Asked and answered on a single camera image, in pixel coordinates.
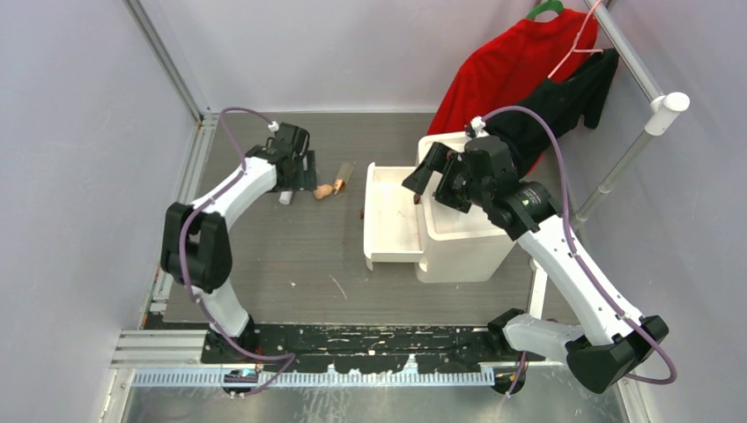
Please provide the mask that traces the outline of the white purple tube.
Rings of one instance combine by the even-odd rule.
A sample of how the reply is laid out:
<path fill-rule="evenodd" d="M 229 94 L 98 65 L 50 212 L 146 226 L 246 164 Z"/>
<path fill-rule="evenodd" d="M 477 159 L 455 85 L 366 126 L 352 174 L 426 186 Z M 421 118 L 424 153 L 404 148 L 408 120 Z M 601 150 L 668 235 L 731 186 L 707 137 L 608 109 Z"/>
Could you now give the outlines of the white purple tube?
<path fill-rule="evenodd" d="M 290 191 L 290 190 L 282 191 L 279 195 L 278 202 L 281 203 L 282 205 L 290 205 L 292 203 L 293 196 L 294 196 L 293 191 Z"/>

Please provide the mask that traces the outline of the white drawer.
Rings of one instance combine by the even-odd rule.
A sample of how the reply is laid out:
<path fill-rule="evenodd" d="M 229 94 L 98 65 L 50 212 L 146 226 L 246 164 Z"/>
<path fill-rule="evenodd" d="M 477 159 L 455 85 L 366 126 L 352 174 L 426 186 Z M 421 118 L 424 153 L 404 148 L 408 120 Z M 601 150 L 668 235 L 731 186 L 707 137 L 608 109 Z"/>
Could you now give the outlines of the white drawer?
<path fill-rule="evenodd" d="M 368 270 L 377 263 L 417 263 L 424 254 L 414 193 L 403 186 L 414 167 L 366 170 L 363 252 Z"/>

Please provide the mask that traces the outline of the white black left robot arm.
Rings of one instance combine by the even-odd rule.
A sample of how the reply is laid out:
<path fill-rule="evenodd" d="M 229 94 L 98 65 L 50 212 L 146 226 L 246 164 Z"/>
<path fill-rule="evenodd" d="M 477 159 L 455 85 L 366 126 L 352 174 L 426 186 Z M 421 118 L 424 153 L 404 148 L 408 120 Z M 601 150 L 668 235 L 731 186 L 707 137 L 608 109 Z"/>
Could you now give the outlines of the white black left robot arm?
<path fill-rule="evenodd" d="M 239 165 L 215 188 L 189 204 L 166 210 L 160 267 L 188 289 L 223 340 L 222 351 L 237 364 L 255 356 L 255 323 L 241 306 L 230 274 L 229 232 L 262 195 L 315 189 L 314 151 L 307 130 L 272 123 L 271 136 L 240 155 Z"/>

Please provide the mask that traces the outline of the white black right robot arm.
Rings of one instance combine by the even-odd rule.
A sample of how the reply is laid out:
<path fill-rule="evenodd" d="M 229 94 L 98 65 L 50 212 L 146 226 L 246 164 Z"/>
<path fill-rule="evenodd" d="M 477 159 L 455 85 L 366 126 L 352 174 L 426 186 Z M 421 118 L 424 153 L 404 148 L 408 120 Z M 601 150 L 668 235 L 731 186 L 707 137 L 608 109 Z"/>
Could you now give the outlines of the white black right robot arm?
<path fill-rule="evenodd" d="M 435 142 L 403 187 L 421 196 L 433 173 L 440 174 L 433 199 L 462 213 L 480 207 L 536 260 L 578 318 L 564 325 L 512 308 L 489 324 L 497 331 L 488 340 L 495 359 L 509 362 L 526 352 L 561 361 L 584 388 L 602 394 L 662 349 L 669 335 L 663 318 L 643 315 L 615 289 L 549 190 L 521 180 L 505 143 L 478 137 L 458 152 Z"/>

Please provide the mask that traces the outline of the white drawer cabinet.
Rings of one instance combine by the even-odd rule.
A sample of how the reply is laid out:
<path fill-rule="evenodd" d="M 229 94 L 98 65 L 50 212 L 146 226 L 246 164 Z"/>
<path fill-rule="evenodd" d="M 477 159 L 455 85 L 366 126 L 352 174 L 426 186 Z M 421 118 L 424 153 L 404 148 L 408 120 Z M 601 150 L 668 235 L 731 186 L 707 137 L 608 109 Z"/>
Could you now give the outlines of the white drawer cabinet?
<path fill-rule="evenodd" d="M 441 174 L 433 172 L 415 205 L 423 254 L 415 264 L 423 283 L 479 283 L 490 279 L 514 242 L 478 206 L 466 213 L 437 202 Z"/>

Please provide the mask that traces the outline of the red shirt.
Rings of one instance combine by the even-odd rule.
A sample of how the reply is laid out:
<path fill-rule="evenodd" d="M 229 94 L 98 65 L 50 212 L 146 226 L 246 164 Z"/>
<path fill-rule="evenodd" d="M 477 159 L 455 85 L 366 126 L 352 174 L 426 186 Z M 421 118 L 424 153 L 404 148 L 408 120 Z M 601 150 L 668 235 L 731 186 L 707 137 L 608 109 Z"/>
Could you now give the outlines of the red shirt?
<path fill-rule="evenodd" d="M 547 22 L 522 19 L 473 52 L 457 71 L 427 131 L 439 135 L 462 131 L 474 117 L 486 120 L 495 109 L 519 105 L 571 47 L 585 14 L 564 10 Z M 595 48 L 597 22 L 591 18 L 578 48 Z M 574 53 L 552 77 L 560 82 L 590 56 Z"/>

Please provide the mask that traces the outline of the black shirt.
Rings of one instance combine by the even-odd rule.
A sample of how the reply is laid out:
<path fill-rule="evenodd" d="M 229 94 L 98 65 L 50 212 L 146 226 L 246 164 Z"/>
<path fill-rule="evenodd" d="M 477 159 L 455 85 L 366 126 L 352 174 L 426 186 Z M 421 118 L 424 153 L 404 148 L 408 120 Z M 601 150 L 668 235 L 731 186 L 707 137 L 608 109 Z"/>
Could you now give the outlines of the black shirt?
<path fill-rule="evenodd" d="M 594 53 L 568 78 L 544 80 L 519 105 L 538 114 L 555 137 L 562 137 L 579 123 L 595 129 L 618 69 L 614 48 Z M 520 177 L 528 174 L 541 155 L 551 147 L 543 127 L 520 111 L 506 111 L 486 120 L 486 131 L 506 142 Z"/>

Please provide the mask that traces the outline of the pink hanger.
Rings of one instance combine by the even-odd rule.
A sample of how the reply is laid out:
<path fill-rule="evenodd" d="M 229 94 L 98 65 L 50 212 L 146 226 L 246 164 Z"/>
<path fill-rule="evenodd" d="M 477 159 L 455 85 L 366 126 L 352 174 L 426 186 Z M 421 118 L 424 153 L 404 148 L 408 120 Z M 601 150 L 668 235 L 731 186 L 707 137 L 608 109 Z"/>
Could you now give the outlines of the pink hanger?
<path fill-rule="evenodd" d="M 595 9 L 603 3 L 603 0 L 596 0 L 592 6 L 589 7 L 589 11 L 585 15 L 584 20 L 581 23 L 581 26 L 579 28 L 579 31 L 575 35 L 575 38 L 573 40 L 573 43 L 569 50 L 566 52 L 566 54 L 563 56 L 563 58 L 557 63 L 557 65 L 552 69 L 552 71 L 547 75 L 548 79 L 552 79 L 552 77 L 563 67 L 565 62 L 574 54 L 574 53 L 597 53 L 602 52 L 601 49 L 598 48 L 578 48 L 579 41 L 581 40 L 581 36 L 585 32 L 585 29 L 588 25 L 588 22 L 591 20 L 591 17 L 595 14 Z"/>

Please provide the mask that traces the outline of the green hanger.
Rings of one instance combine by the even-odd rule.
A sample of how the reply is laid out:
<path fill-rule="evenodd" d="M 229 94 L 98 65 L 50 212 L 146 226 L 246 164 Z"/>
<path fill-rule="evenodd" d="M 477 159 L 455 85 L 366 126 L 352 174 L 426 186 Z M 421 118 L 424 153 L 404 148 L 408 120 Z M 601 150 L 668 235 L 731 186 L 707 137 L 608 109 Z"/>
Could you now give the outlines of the green hanger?
<path fill-rule="evenodd" d="M 564 11 L 564 9 L 565 9 L 565 6 L 559 0 L 540 1 L 533 9 L 529 11 L 525 19 L 535 20 L 540 14 L 546 13 L 549 11 L 554 12 L 559 15 Z"/>

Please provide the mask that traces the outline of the metal clothes rack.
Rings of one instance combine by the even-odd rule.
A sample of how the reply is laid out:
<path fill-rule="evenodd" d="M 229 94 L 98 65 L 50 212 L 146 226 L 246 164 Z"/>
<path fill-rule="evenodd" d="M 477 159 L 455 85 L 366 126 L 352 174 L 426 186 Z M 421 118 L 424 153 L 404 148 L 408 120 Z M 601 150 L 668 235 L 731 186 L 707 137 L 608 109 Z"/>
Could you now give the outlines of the metal clothes rack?
<path fill-rule="evenodd" d="M 656 1 L 568 1 L 566 6 L 583 13 L 593 8 L 598 46 L 620 54 L 598 128 L 580 126 L 560 140 L 569 195 L 583 212 L 577 227 L 590 255 L 626 299 L 644 312 L 664 314 L 655 269 L 673 250 L 655 252 L 666 238 L 640 193 L 637 173 L 644 164 L 655 167 L 655 155 L 684 126 L 684 118 L 678 118 L 659 136 L 645 130 L 656 98 L 686 90 L 663 67 L 673 51 L 671 36 L 654 15 L 661 8 Z"/>

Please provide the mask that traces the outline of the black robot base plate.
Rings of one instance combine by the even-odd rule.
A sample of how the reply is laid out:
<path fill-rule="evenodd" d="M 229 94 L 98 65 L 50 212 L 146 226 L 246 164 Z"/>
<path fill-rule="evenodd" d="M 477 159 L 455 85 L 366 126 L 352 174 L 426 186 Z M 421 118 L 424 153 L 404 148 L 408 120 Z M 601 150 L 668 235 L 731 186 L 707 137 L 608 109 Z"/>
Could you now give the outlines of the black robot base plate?
<path fill-rule="evenodd" d="M 290 370 L 305 374 L 325 373 L 329 367 L 343 375 L 395 374 L 413 358 L 420 375 L 450 375 L 520 358 L 497 333 L 479 326 L 257 324 L 246 348 L 264 356 L 293 353 Z"/>

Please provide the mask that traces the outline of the aluminium frame rail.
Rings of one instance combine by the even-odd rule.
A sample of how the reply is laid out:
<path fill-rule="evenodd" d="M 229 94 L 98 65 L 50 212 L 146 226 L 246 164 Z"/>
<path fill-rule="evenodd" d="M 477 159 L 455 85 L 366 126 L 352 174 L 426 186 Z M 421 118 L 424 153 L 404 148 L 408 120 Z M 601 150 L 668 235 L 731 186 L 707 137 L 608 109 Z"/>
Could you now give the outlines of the aluminium frame rail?
<path fill-rule="evenodd" d="M 208 106 L 158 1 L 126 1 L 136 56 L 123 65 L 123 186 L 112 216 L 107 297 L 124 329 L 136 328 L 152 297 L 166 208 L 185 186 L 199 123 Z"/>

